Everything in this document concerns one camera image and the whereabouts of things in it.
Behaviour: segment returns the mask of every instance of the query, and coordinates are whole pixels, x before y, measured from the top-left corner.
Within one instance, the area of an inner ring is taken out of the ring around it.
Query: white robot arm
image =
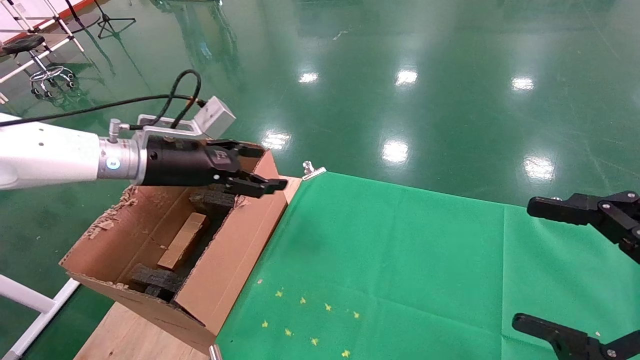
[[[128,179],[138,185],[204,186],[224,184],[228,193],[260,197],[283,190],[286,181],[264,179],[242,170],[238,156],[259,157],[262,149],[216,139],[235,120],[218,98],[211,98],[183,129],[157,126],[173,119],[140,115],[131,139],[119,138],[134,126],[112,119],[109,137],[28,122],[0,113],[0,190],[48,184]]]

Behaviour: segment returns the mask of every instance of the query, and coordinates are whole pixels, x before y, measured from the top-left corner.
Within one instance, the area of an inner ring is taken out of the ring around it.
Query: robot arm
[[[262,149],[219,137],[235,117],[213,97],[181,129],[148,125],[140,115],[131,139],[119,138],[128,124],[112,119],[109,137],[31,122],[2,126],[18,118],[0,114],[0,190],[48,184],[128,179],[138,185],[224,184],[226,192],[250,197],[283,190],[286,180],[264,179],[242,169],[239,157],[259,158]],[[173,119],[160,118],[160,124]]]
[[[603,344],[586,332],[528,314],[516,314],[511,325],[517,331],[549,342],[558,360],[627,360],[640,354],[640,331]]]
[[[569,199],[533,197],[529,215],[574,225],[591,224],[640,264],[640,195],[625,191],[606,197],[574,193]]]

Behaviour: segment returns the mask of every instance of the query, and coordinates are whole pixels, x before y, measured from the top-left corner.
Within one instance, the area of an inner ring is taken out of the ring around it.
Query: white wall
[[[73,5],[80,3],[82,0],[70,0]],[[16,6],[22,5],[24,7],[24,16],[26,17],[38,17],[38,16],[51,16],[51,12],[43,0],[14,0]],[[67,3],[65,0],[50,0],[53,7],[58,13],[67,9]],[[40,20],[32,20],[32,25],[41,23]],[[13,19],[13,16],[7,12],[7,10],[0,6],[0,29],[20,29],[20,26]],[[6,42],[18,33],[0,33],[0,42]]]

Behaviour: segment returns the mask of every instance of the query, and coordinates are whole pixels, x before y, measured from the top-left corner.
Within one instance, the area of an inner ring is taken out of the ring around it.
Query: cable
[[[178,85],[180,84],[180,81],[182,81],[182,78],[184,78],[184,76],[187,75],[187,74],[193,74],[196,77],[196,88],[193,91],[193,95],[192,96],[176,95],[175,91],[178,89]],[[185,71],[181,72],[180,75],[178,75],[178,77],[175,78],[175,81],[173,82],[173,86],[171,87],[171,91],[169,92],[169,94],[136,97],[136,98],[129,99],[129,100],[111,102],[111,103],[105,104],[105,105],[94,106],[94,107],[88,108],[88,109],[70,111],[68,113],[62,113],[62,114],[57,114],[57,115],[47,115],[47,116],[42,116],[42,117],[30,117],[30,118],[26,118],[26,119],[5,121],[5,122],[0,122],[0,127],[10,126],[10,125],[26,124],[28,122],[37,122],[37,121],[43,121],[43,120],[58,119],[58,118],[61,118],[61,117],[73,116],[73,115],[78,115],[78,114],[89,113],[91,111],[97,111],[97,110],[102,110],[102,109],[106,109],[106,108],[112,108],[114,106],[131,104],[133,102],[140,102],[140,101],[147,101],[147,100],[154,100],[154,99],[167,99],[166,103],[164,104],[164,106],[162,108],[162,110],[160,110],[160,113],[156,116],[156,118],[150,124],[148,124],[148,125],[155,125],[155,124],[157,124],[158,121],[160,121],[160,118],[164,116],[164,113],[166,113],[166,111],[169,108],[169,105],[171,105],[171,102],[173,101],[173,99],[184,99],[184,100],[187,100],[188,101],[187,105],[185,105],[184,109],[182,109],[182,111],[178,114],[178,116],[175,118],[175,120],[171,124],[171,128],[175,129],[178,126],[178,123],[180,122],[180,120],[182,120],[184,115],[187,113],[187,111],[189,111],[189,109],[191,109],[191,107],[193,106],[194,102],[197,103],[198,106],[201,107],[201,108],[205,106],[206,102],[203,101],[203,100],[198,99],[198,95],[200,95],[200,87],[201,86],[202,86],[202,78],[200,77],[200,74],[195,70],[189,69],[189,70],[185,70]],[[146,125],[131,125],[129,129],[131,129],[131,130],[140,130],[144,126],[146,126]]]
[[[162,110],[160,110],[160,112],[158,113],[158,115],[156,115],[156,118],[150,122],[149,124],[145,124],[145,125],[132,125],[129,129],[131,130],[140,130],[143,127],[150,125],[156,125],[159,121],[160,118],[164,116],[164,113],[166,113],[167,109],[169,108],[169,105],[171,105],[171,102],[173,101],[173,98],[175,97],[175,91],[178,89],[178,85],[180,84],[180,82],[182,81],[182,78],[184,78],[187,74],[193,74],[196,77],[196,88],[193,91],[193,96],[192,99],[196,99],[198,97],[198,95],[200,94],[200,87],[202,86],[202,79],[200,78],[200,74],[192,69],[189,70],[185,70],[183,72],[180,73],[180,75],[178,75],[177,78],[175,78],[175,81],[173,82],[173,85],[171,86],[171,91],[169,91],[169,97],[166,100],[166,103],[164,104],[164,106],[162,107]],[[171,129],[175,129],[178,126],[178,123],[180,122],[180,120],[182,120],[182,118],[184,117],[184,114],[187,113],[187,111],[189,111],[189,109],[191,109],[193,105],[193,101],[189,101],[187,102],[187,105],[184,107],[184,109],[182,109],[182,111],[178,114],[178,116],[175,117],[175,120],[172,122],[170,128]]]
[[[10,125],[26,124],[28,122],[38,122],[38,121],[44,121],[44,120],[59,119],[61,117],[67,117],[67,116],[73,116],[73,115],[78,115],[78,114],[89,113],[89,112],[92,112],[92,111],[102,110],[102,109],[106,109],[106,108],[112,108],[114,106],[131,104],[131,103],[134,103],[134,102],[141,102],[141,101],[155,100],[155,99],[169,99],[170,97],[174,97],[176,99],[184,99],[184,100],[194,101],[194,99],[191,96],[186,96],[186,95],[173,95],[173,96],[171,96],[171,94],[163,94],[163,95],[143,96],[143,97],[136,97],[136,98],[133,98],[133,99],[123,100],[123,101],[111,102],[111,103],[105,104],[105,105],[94,106],[94,107],[88,108],[88,109],[70,111],[68,113],[62,113],[62,114],[57,114],[57,115],[47,115],[47,116],[41,116],[41,117],[30,117],[30,118],[25,118],[25,119],[4,121],[4,122],[0,122],[0,127],[10,126]],[[205,101],[200,100],[200,99],[195,99],[195,102],[198,104],[199,107],[203,107],[206,104]]]

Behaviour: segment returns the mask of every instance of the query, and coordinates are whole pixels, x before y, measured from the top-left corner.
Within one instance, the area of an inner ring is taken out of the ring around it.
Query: metal clip
[[[302,166],[305,168],[305,175],[302,177],[302,181],[307,181],[309,179],[312,179],[313,177],[316,177],[326,172],[326,169],[324,167],[315,169],[314,166],[311,164],[311,161],[303,162]]]

